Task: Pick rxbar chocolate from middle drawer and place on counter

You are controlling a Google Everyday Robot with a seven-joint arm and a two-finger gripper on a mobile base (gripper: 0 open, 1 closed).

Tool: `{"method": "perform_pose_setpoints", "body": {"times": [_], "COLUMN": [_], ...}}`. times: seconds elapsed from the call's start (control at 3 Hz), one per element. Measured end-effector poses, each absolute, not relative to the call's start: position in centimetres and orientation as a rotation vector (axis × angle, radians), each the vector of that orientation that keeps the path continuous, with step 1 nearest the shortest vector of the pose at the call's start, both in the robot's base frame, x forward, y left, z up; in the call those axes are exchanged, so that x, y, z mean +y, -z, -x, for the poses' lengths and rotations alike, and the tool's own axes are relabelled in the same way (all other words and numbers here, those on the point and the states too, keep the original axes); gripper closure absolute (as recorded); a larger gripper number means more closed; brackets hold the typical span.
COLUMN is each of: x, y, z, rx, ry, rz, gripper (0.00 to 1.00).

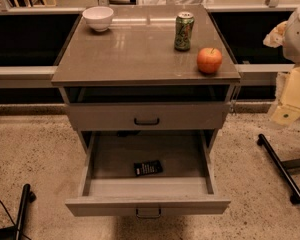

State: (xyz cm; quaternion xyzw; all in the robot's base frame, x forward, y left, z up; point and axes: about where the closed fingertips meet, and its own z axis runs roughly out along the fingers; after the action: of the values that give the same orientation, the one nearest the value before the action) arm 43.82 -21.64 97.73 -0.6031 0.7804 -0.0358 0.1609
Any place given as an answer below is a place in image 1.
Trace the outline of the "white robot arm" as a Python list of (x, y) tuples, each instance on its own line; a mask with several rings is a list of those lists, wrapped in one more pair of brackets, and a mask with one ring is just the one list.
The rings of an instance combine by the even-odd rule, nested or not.
[(266, 35), (263, 44), (281, 46), (283, 56), (294, 63), (288, 73), (277, 74), (276, 101), (268, 111), (272, 122), (288, 126), (300, 117), (300, 5)]

